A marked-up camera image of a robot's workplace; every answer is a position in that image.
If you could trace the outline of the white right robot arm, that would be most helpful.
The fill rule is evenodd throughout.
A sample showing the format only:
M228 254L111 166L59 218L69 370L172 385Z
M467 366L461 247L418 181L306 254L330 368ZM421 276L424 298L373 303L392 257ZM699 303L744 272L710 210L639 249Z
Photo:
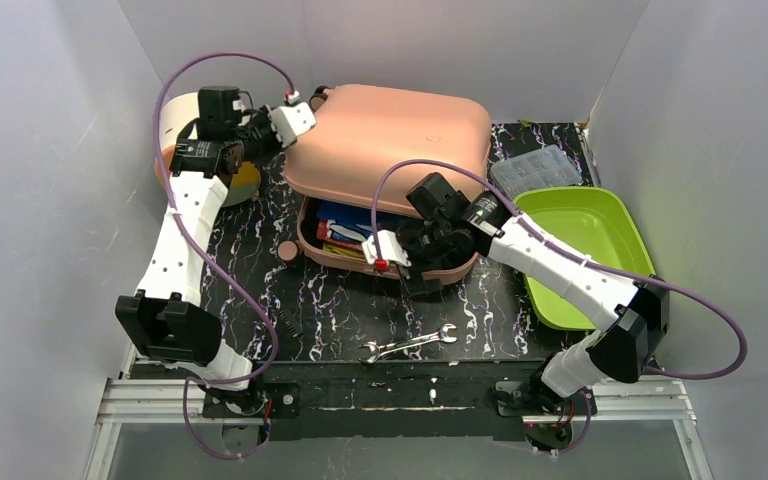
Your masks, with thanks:
M438 172L426 175L405 198L424 229L411 238L391 231L370 236L369 263L381 255L415 275L452 257L481 255L536 280L589 319L590 334L535 372L531 397L560 400L605 379L639 380L668 327L668 292L657 277L610 273L508 199L491 191L468 199Z

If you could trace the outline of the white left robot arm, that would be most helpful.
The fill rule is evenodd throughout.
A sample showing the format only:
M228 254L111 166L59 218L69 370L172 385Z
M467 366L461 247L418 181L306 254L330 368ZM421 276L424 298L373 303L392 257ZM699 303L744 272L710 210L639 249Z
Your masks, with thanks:
M201 306L204 268L222 272L206 249L240 166L294 145L316 120L296 91L281 106L258 109L245 108L234 87L205 87L189 98L194 114L171 131L163 129L167 102L155 104L156 165L167 207L147 269L134 293L117 299L115 316L140 355L185 369L206 388L240 392L260 371Z

